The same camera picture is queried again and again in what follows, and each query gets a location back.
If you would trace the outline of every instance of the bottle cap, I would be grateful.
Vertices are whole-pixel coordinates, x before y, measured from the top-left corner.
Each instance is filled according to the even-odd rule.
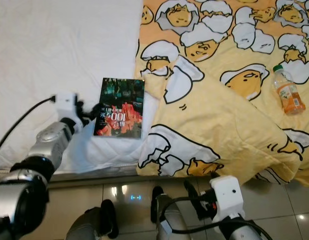
[[[279,69],[284,69],[283,66],[281,66],[280,64],[279,65],[276,65],[273,67],[273,72],[279,70]]]

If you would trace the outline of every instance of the silver robot arm segment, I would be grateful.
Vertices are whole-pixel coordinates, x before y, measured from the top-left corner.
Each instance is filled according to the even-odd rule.
[[[26,158],[0,179],[0,240],[19,239],[40,225],[49,201],[48,182],[73,134],[84,126],[76,94],[58,94],[55,104],[59,121],[39,132]]]

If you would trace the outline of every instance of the bed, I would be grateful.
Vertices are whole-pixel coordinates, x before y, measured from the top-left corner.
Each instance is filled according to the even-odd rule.
[[[277,64],[297,84],[300,115],[285,115],[271,87]],[[57,92],[91,109],[103,77],[145,80],[142,138],[92,137],[92,122],[55,179],[217,172],[309,186],[309,0],[0,0],[0,137]],[[51,104],[32,113],[0,169],[55,119]]]
[[[0,0],[0,139],[53,94],[78,93],[89,111],[103,77],[133,78],[142,6],[141,0]],[[146,94],[144,104],[142,139],[92,137],[91,122],[73,137],[53,179],[136,175],[158,101]],[[55,120],[53,104],[46,103],[13,131],[0,150],[0,176]]]

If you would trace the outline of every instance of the juice bottle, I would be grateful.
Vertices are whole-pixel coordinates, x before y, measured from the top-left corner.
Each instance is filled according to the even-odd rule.
[[[293,82],[291,74],[285,71],[281,65],[274,66],[273,72],[275,73],[273,85],[280,96],[284,112],[287,115],[295,115],[303,112],[306,106],[301,101],[297,86]]]

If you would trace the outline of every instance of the bottle label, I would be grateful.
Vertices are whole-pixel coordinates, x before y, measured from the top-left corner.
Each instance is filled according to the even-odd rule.
[[[277,92],[282,101],[282,106],[285,113],[294,111],[296,109],[304,109],[305,106],[302,103],[297,86],[294,83],[288,83],[278,88]]]

